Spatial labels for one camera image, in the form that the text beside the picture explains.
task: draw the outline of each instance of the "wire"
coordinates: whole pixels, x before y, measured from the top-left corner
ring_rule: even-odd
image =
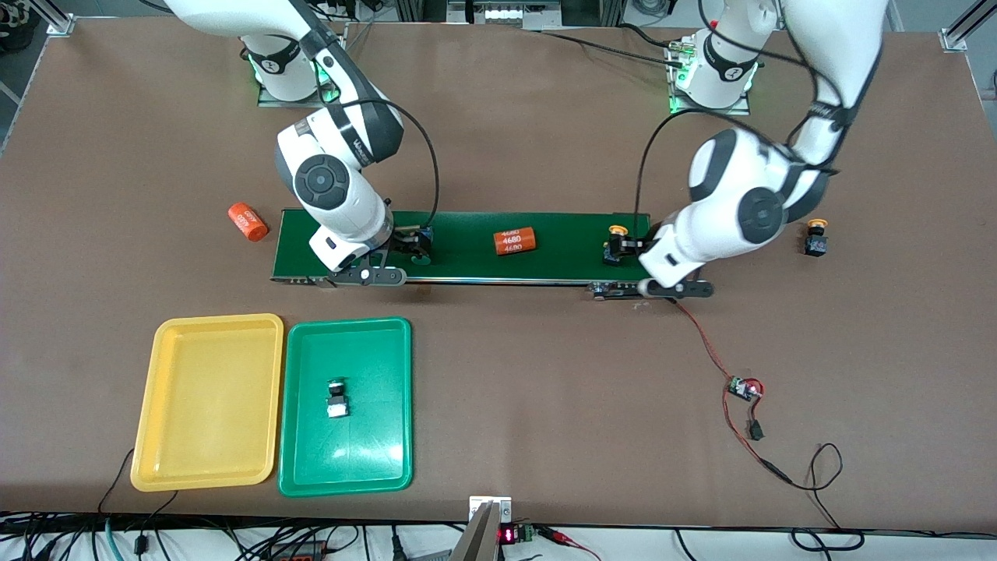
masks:
[[[135,453],[134,448],[132,448],[131,450],[128,451],[127,454],[125,454],[125,459],[122,460],[122,465],[121,467],[118,468],[118,475],[115,475],[115,480],[111,482],[111,486],[108,487],[107,492],[105,492],[104,496],[101,497],[101,502],[97,503],[98,514],[107,514],[107,512],[104,512],[104,503],[108,500],[108,497],[111,496],[111,491],[114,491],[115,487],[118,486],[118,481],[122,478],[122,473],[125,472],[125,465],[128,464],[128,460],[129,458],[132,457],[133,453]]]
[[[679,538],[679,545],[682,546],[682,553],[686,554],[689,561],[697,561],[697,559],[693,557],[692,553],[689,552],[689,546],[685,544],[685,540],[682,539],[682,531],[678,528],[675,528],[675,537]]]
[[[165,13],[165,14],[171,14],[171,13],[173,13],[173,11],[170,10],[168,7],[161,6],[159,4],[154,4],[154,3],[150,2],[149,0],[139,0],[139,3],[140,4],[144,4],[146,6],[149,6],[150,8],[153,8],[154,10],[159,10],[159,11]]]
[[[412,121],[412,124],[415,125],[417,129],[419,129],[420,133],[422,133],[423,139],[426,141],[426,146],[430,149],[430,158],[433,159],[433,184],[434,184],[433,208],[430,210],[429,215],[426,217],[426,222],[423,224],[423,228],[428,228],[429,225],[433,223],[433,218],[436,217],[437,209],[440,207],[440,164],[437,161],[436,148],[433,147],[433,141],[430,140],[430,134],[426,132],[426,129],[423,127],[422,123],[420,123],[418,119],[413,117],[411,113],[405,110],[405,108],[403,108],[402,106],[398,105],[393,101],[389,101],[382,98],[364,98],[344,103],[342,104],[342,106],[343,109],[346,109],[347,107],[353,107],[355,105],[361,105],[365,103],[380,103],[383,105],[387,105],[388,107],[393,107],[397,109],[399,113],[408,117],[409,121]]]
[[[615,55],[620,55],[620,56],[623,56],[623,57],[630,57],[630,58],[633,58],[633,59],[638,59],[638,60],[647,61],[647,62],[653,62],[653,63],[656,63],[656,64],[663,64],[665,66],[671,66],[671,67],[675,67],[675,68],[679,68],[679,67],[682,66],[682,64],[679,63],[679,62],[677,62],[677,61],[669,61],[669,60],[665,60],[665,59],[657,59],[657,58],[654,58],[654,57],[647,57],[647,56],[644,56],[644,55],[638,55],[637,53],[631,53],[631,52],[628,52],[628,51],[621,51],[619,49],[614,49],[612,47],[607,47],[605,45],[599,45],[598,43],[592,43],[591,41],[585,41],[584,39],[578,39],[576,37],[568,37],[567,35],[560,35],[559,33],[540,33],[540,35],[543,35],[545,37],[556,37],[558,39],[563,39],[565,41],[571,41],[572,43],[578,43],[579,45],[584,45],[586,47],[592,47],[593,49],[599,49],[600,51],[605,51],[607,53],[613,53]]]
[[[118,550],[118,544],[115,543],[115,536],[111,532],[111,517],[104,519],[104,534],[108,538],[108,545],[111,546],[111,554],[115,556],[117,561],[125,561],[122,557],[122,552]]]
[[[693,315],[692,312],[689,311],[684,305],[682,305],[681,303],[679,303],[677,300],[674,299],[669,299],[669,301],[671,301],[676,307],[678,307],[686,315],[686,317],[688,317],[689,320],[693,322],[693,324],[696,326],[696,330],[699,331],[699,336],[703,340],[703,346],[706,347],[706,351],[707,354],[710,355],[710,359],[713,360],[714,365],[716,365],[717,368],[721,372],[723,372],[724,376],[727,378],[727,383],[724,384],[724,387],[721,390],[722,391],[721,403],[724,409],[724,421],[727,422],[727,426],[731,429],[731,432],[734,433],[734,435],[738,438],[738,441],[741,442],[741,445],[743,445],[745,449],[748,450],[748,452],[752,455],[752,457],[754,457],[756,461],[762,464],[763,467],[769,470],[770,473],[772,473],[773,475],[781,479],[784,483],[790,485],[795,489],[800,489],[801,491],[807,491],[813,493],[814,500],[817,502],[818,508],[821,511],[821,515],[828,522],[833,524],[834,528],[841,529],[841,526],[837,523],[837,520],[834,519],[833,515],[831,515],[831,512],[824,505],[824,502],[821,501],[821,497],[818,495],[819,491],[823,491],[828,487],[830,487],[831,484],[834,483],[835,480],[837,480],[837,478],[841,475],[841,472],[844,470],[844,460],[841,457],[841,451],[837,448],[837,446],[833,442],[826,442],[818,446],[817,451],[815,451],[814,455],[811,456],[810,466],[807,469],[807,479],[813,482],[813,484],[811,485],[800,485],[799,483],[794,481],[789,475],[787,475],[786,472],[780,469],[776,464],[760,456],[758,452],[755,451],[755,447],[752,446],[751,442],[749,442],[748,439],[745,438],[745,436],[741,433],[741,431],[738,430],[737,426],[734,425],[734,421],[731,419],[731,411],[727,404],[727,396],[730,394],[729,386],[731,380],[733,379],[733,376],[731,375],[730,371],[728,371],[727,367],[724,366],[723,361],[720,359],[720,355],[717,353],[716,348],[714,348],[713,343],[710,341],[710,337],[707,336],[706,330],[703,329],[703,326],[700,324],[699,320],[696,319],[696,316]],[[757,381],[754,378],[748,378],[745,381],[755,382],[758,385],[758,388],[760,389],[761,395],[765,395],[765,387],[762,385],[761,382]],[[761,397],[759,397],[759,400],[756,400],[751,407],[750,415],[752,420],[755,420],[755,410],[760,400]],[[834,474],[831,475],[830,478],[828,478],[827,481],[825,481],[823,484],[818,485],[815,466],[817,464],[817,459],[828,448],[833,450],[834,454],[837,456],[837,470],[834,472]]]
[[[364,529],[364,555],[367,557],[367,561],[371,561],[371,550],[367,545],[367,526],[361,526]]]
[[[587,547],[585,547],[583,545],[578,545],[577,543],[574,543],[574,542],[571,542],[571,543],[572,543],[572,545],[569,545],[568,547],[573,547],[574,549],[580,549],[580,550],[584,551],[585,553],[588,553],[592,557],[595,557],[598,561],[602,561],[602,558],[599,557],[598,553],[595,553],[594,551],[592,551],[591,549],[588,549]]]
[[[621,23],[616,27],[619,27],[621,29],[629,29],[630,31],[633,31],[634,33],[639,35],[640,38],[643,39],[644,41],[647,41],[648,43],[654,45],[655,47],[661,47],[662,49],[667,49],[669,43],[673,43],[676,41],[675,39],[669,41],[657,41],[655,39],[652,39],[650,35],[644,33],[643,29],[637,27],[636,25],[633,25],[632,23]]]
[[[355,533],[353,534],[353,539],[352,540],[350,540],[349,542],[347,542],[347,544],[344,545],[344,546],[342,546],[342,547],[329,547],[329,538],[331,538],[332,534],[334,534],[336,532],[336,530],[338,530],[339,528],[340,528],[340,526],[336,526],[335,528],[332,529],[331,532],[329,532],[329,535],[325,537],[325,548],[329,551],[330,554],[332,554],[332,553],[338,553],[340,551],[343,551],[347,547],[350,547],[351,545],[353,545],[354,543],[356,543],[357,539],[360,537],[360,529],[358,529],[356,526],[353,526],[353,531]]]
[[[160,529],[156,526],[155,522],[153,522],[153,533],[156,534],[156,541],[160,544],[160,551],[163,552],[163,557],[165,557],[166,561],[173,561],[169,558],[169,552],[166,551],[166,546],[163,544],[163,539],[160,537]]]
[[[800,541],[799,534],[807,534],[815,542],[817,542],[817,546],[815,547],[815,546],[812,546],[812,545],[804,545]],[[833,552],[833,551],[838,551],[838,552],[855,551],[856,549],[858,549],[858,548],[862,547],[863,545],[865,545],[865,534],[864,533],[856,531],[856,532],[849,532],[848,535],[857,536],[858,537],[858,541],[856,543],[852,544],[852,545],[840,545],[840,546],[837,546],[837,545],[827,545],[827,544],[825,544],[824,540],[821,539],[821,536],[819,536],[817,534],[817,532],[815,532],[814,530],[811,530],[811,529],[808,529],[808,528],[793,528],[792,530],[790,530],[790,539],[793,540],[793,544],[794,545],[796,545],[797,547],[799,547],[800,549],[802,549],[804,551],[809,551],[811,553],[823,553],[824,557],[825,557],[825,559],[827,561],[832,561],[831,560],[831,552]]]
[[[677,300],[671,300],[671,302],[675,304],[675,307],[682,310],[682,313],[685,313],[686,317],[688,317],[689,320],[692,321],[692,324],[696,326],[696,330],[699,331],[699,337],[703,339],[703,346],[706,347],[706,352],[710,355],[710,360],[713,360],[714,365],[716,365],[717,368],[724,373],[724,376],[727,377],[727,380],[730,381],[734,376],[727,371],[727,367],[724,366],[724,362],[720,359],[720,354],[717,353],[717,349],[714,348],[713,343],[710,342],[710,337],[707,336],[706,330],[703,329],[702,325],[700,325],[699,320],[696,319],[696,316],[693,315],[691,311],[686,309],[686,306],[682,305]]]
[[[693,108],[693,109],[683,109],[682,111],[679,111],[677,113],[672,113],[668,117],[665,117],[664,119],[662,119],[661,122],[658,123],[658,126],[655,127],[654,132],[651,133],[651,138],[647,139],[647,144],[644,145],[644,153],[640,157],[640,168],[638,168],[638,170],[637,170],[637,190],[636,190],[636,192],[634,194],[634,202],[633,202],[633,230],[634,230],[634,232],[637,232],[637,218],[638,218],[638,216],[640,214],[640,192],[641,192],[642,185],[644,183],[644,167],[647,165],[647,155],[651,152],[651,146],[654,145],[654,140],[656,138],[658,138],[658,133],[660,133],[661,130],[665,128],[665,125],[668,125],[673,120],[675,120],[675,119],[677,119],[677,118],[679,118],[679,117],[681,117],[683,115],[690,115],[690,114],[709,115],[710,117],[715,117],[717,119],[720,119],[721,121],[726,121],[727,123],[730,123],[732,125],[740,127],[742,129],[744,129],[744,130],[746,130],[746,131],[754,134],[760,140],[762,140],[763,142],[767,143],[769,146],[775,148],[776,150],[781,150],[781,148],[776,144],[776,142],[773,141],[771,138],[769,138],[768,135],[766,135],[765,133],[759,131],[755,127],[752,127],[752,126],[750,126],[750,125],[748,125],[746,123],[742,123],[741,121],[739,121],[739,120],[731,117],[730,115],[724,115],[723,113],[713,113],[712,111],[708,111],[708,110],[705,110],[705,109],[695,109],[695,108]],[[805,166],[805,168],[806,169],[813,169],[814,167],[812,167],[812,166]]]

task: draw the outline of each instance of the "white robotic arm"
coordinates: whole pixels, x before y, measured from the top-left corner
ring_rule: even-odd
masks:
[[[738,9],[735,5],[739,2],[760,4],[758,0],[728,0],[725,18],[751,13]],[[886,3],[783,1],[791,36],[814,69],[827,79],[818,78],[817,98],[791,147],[770,144],[744,129],[731,129],[699,149],[689,171],[692,203],[668,217],[639,256],[652,276],[640,284],[644,295],[656,284],[675,286],[709,261],[764,246],[786,223],[817,206],[832,173],[830,164],[875,72]],[[747,44],[752,47],[761,37],[745,22],[725,25],[722,19],[717,29],[748,30]],[[737,42],[743,40],[725,35]],[[729,68],[721,61],[712,71],[722,74]],[[706,80],[708,71],[699,70],[703,75],[700,80]]]
[[[360,170],[398,152],[404,129],[398,112],[350,60],[332,30],[302,0],[166,3],[194,29],[239,37],[260,60],[284,52],[279,60],[287,67],[279,69],[280,87],[289,97],[315,91],[308,61],[329,75],[340,90],[339,102],[277,135],[277,172],[318,222],[310,245],[329,271],[339,272],[384,244],[394,229],[391,211]],[[266,71],[265,63],[257,64]]]

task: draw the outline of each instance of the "table surface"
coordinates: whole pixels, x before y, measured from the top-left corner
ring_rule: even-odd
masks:
[[[654,54],[626,31],[575,33]],[[412,322],[412,486],[287,499],[271,477],[184,491],[173,512],[460,520],[470,495],[507,494],[515,516],[545,522],[825,524],[731,434],[723,377],[667,302],[269,281],[276,236],[247,242],[225,210],[246,201],[273,222],[295,206],[273,145],[306,111],[256,108],[238,50],[167,18],[86,20],[50,40],[0,159],[4,508],[96,508],[135,441],[161,322],[269,311],[288,327]],[[354,55],[433,136],[448,211],[626,212],[666,114],[660,67],[502,26],[379,24]],[[747,121],[784,135],[809,83],[770,62]],[[642,210],[686,204],[690,159],[723,126],[669,125]],[[963,56],[934,35],[888,35],[819,211],[831,252],[802,256],[790,225],[710,264],[716,295],[688,302],[731,370],[766,385],[764,457],[799,481],[818,443],[840,447],[844,473],[822,499],[842,525],[997,525],[995,156]],[[365,175],[398,209],[432,200],[412,127]],[[746,418],[740,402],[732,412]],[[107,508],[164,499],[126,483]]]

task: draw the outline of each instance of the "orange cylinder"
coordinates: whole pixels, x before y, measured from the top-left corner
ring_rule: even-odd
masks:
[[[246,203],[236,203],[229,207],[228,217],[251,242],[259,242],[270,232],[263,219]]]
[[[496,254],[507,256],[521,254],[536,249],[536,233],[533,228],[519,228],[495,233]]]

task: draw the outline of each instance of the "small component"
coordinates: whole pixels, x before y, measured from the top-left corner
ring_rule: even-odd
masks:
[[[536,530],[532,524],[503,524],[498,530],[498,545],[533,541]]]
[[[731,378],[731,382],[727,384],[727,391],[730,391],[745,401],[751,401],[755,397],[762,396],[762,389],[760,387],[737,376]]]
[[[765,433],[762,432],[762,423],[758,422],[758,419],[752,419],[751,423],[748,424],[748,438],[752,440],[765,438]]]
[[[412,256],[412,263],[428,265],[433,249],[433,227],[410,226],[395,228],[391,251]]]
[[[149,538],[147,538],[144,534],[139,534],[139,536],[135,538],[135,546],[132,549],[132,552],[136,555],[141,555],[147,551],[149,551]]]
[[[828,221],[813,219],[807,223],[807,239],[804,241],[804,254],[818,258],[828,252],[828,238],[824,235]]]
[[[519,228],[495,233],[496,255],[508,256],[536,249],[536,233],[533,228]]]
[[[270,546],[267,561],[322,561],[324,549],[321,541],[277,543]]]
[[[330,419],[345,417],[350,414],[349,401],[346,399],[346,379],[333,378],[329,380],[329,400],[326,401],[326,412]]]
[[[251,242],[259,242],[270,228],[263,223],[263,219],[246,203],[236,203],[228,208],[228,218],[232,220],[243,236]]]
[[[629,231],[622,226],[609,227],[609,240],[602,245],[602,262],[619,267],[626,256],[636,256],[644,251],[644,241],[630,238]]]

